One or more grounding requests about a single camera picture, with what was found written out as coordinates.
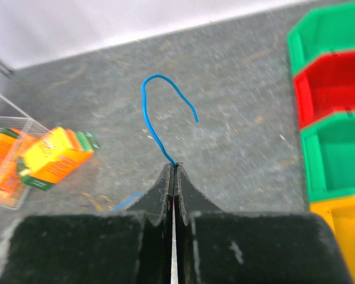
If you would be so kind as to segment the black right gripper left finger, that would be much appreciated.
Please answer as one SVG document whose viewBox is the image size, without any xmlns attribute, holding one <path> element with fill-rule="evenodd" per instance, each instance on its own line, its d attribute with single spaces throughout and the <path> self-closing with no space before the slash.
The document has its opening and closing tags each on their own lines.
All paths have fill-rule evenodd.
<svg viewBox="0 0 355 284">
<path fill-rule="evenodd" d="M 170 283 L 173 166 L 163 166 L 155 184 L 128 209 L 144 218 L 136 283 Z"/>
</svg>

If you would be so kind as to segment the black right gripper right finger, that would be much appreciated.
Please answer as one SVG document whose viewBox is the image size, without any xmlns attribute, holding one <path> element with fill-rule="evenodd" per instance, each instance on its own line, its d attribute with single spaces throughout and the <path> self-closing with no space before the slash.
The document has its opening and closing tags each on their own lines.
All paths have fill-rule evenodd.
<svg viewBox="0 0 355 284">
<path fill-rule="evenodd" d="M 179 283 L 220 283 L 225 235 L 215 218 L 221 210 L 188 177 L 181 164 L 174 182 L 177 273 Z"/>
</svg>

